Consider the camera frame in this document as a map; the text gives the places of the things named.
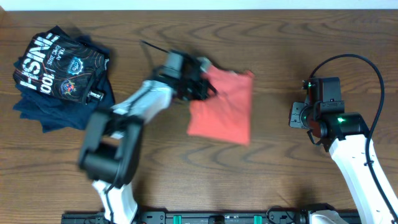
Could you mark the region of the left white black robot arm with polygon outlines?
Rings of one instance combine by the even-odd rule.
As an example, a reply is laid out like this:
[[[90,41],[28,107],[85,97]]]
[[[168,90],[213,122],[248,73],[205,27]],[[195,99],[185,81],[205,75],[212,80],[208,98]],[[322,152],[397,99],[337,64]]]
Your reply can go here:
[[[100,108],[89,118],[78,159],[93,181],[108,223],[134,223],[138,204],[132,194],[144,126],[167,109],[174,98],[205,100],[217,90],[203,78],[212,63],[206,57],[169,50],[140,89],[125,101]]]

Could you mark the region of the red printed t-shirt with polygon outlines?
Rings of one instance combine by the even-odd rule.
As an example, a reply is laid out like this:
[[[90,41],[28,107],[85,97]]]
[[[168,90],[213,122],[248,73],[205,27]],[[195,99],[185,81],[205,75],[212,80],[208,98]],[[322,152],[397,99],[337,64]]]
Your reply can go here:
[[[212,65],[203,77],[215,87],[217,94],[190,103],[187,134],[250,145],[254,74],[250,71],[236,73]]]

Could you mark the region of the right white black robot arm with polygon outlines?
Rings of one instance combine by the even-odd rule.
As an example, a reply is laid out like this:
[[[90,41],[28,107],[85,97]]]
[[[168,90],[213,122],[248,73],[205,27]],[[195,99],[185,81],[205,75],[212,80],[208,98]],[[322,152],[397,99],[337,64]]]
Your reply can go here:
[[[290,110],[289,125],[306,130],[343,174],[361,223],[396,223],[397,197],[382,170],[359,113],[345,112],[339,78],[303,81],[307,96]]]

